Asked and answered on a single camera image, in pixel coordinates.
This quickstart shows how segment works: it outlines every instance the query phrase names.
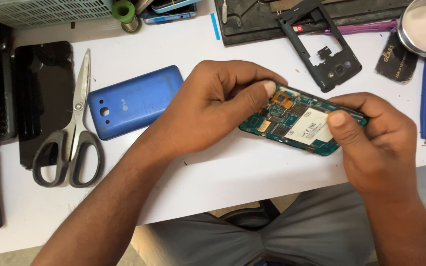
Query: circuit board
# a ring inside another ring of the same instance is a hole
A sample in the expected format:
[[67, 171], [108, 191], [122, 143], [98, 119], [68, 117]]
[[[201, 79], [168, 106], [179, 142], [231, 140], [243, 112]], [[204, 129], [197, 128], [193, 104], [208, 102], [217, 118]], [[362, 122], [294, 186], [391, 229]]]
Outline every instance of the circuit board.
[[361, 127], [367, 123], [367, 117], [362, 113], [277, 84], [269, 103], [248, 117], [239, 128], [327, 156], [339, 148], [326, 123], [328, 114], [336, 110], [348, 112]]

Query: camera lens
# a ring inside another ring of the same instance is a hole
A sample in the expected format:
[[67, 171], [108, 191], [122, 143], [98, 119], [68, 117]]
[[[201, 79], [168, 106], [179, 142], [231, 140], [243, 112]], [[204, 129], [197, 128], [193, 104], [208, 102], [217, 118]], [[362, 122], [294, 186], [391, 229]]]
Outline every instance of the camera lens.
[[341, 75], [343, 73], [343, 66], [339, 65], [335, 68], [336, 74]]

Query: hand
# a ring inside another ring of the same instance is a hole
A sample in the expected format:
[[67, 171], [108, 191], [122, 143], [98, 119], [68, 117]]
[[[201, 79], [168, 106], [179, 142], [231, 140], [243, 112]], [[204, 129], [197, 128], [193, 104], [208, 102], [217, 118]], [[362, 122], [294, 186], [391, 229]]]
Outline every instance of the hand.
[[275, 92], [270, 80], [287, 84], [251, 62], [202, 61], [138, 141], [160, 144], [156, 148], [168, 156], [202, 151], [267, 103]]
[[349, 182], [366, 199], [400, 200], [417, 195], [417, 127], [389, 102], [371, 93], [329, 99], [370, 117], [364, 130], [344, 111], [328, 116], [328, 127], [343, 147]]

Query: plastic basket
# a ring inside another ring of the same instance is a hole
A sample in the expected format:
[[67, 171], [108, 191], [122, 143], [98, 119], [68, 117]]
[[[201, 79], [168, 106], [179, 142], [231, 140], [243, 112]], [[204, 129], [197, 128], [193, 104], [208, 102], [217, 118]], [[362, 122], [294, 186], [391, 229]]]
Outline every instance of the plastic basket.
[[0, 22], [16, 29], [111, 16], [111, 0], [1, 1]]

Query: red sticker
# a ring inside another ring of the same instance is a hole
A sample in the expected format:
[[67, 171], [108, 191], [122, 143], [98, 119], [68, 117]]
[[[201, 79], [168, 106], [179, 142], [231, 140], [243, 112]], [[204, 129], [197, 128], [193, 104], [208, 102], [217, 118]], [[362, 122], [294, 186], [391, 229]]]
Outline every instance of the red sticker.
[[293, 31], [303, 31], [303, 28], [301, 26], [293, 26]]

